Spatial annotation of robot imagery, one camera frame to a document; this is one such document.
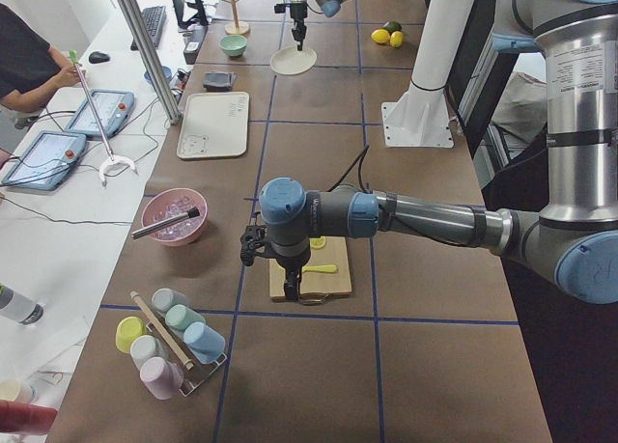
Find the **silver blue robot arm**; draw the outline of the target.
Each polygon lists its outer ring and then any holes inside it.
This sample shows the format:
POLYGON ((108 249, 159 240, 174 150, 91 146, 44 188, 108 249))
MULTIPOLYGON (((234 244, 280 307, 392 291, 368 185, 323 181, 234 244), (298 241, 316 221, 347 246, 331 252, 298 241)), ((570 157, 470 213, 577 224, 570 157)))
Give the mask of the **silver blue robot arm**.
POLYGON ((300 297, 310 241, 393 231, 482 247, 521 263, 579 300, 617 299, 617 0, 496 0, 494 47, 546 61, 548 203, 539 212, 438 204, 341 185, 307 191, 269 181, 263 224, 245 231, 245 265, 262 257, 300 297))

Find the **person hand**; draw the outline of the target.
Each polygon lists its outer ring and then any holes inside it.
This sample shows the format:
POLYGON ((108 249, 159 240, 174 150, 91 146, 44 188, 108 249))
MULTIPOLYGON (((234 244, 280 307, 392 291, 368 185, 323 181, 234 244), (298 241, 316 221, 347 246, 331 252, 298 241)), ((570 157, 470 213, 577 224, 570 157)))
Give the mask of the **person hand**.
POLYGON ((81 84, 81 78, 86 75, 86 71, 80 66, 66 66, 62 67, 60 71, 55 74, 50 81, 54 83, 57 89, 63 87, 71 87, 81 84))

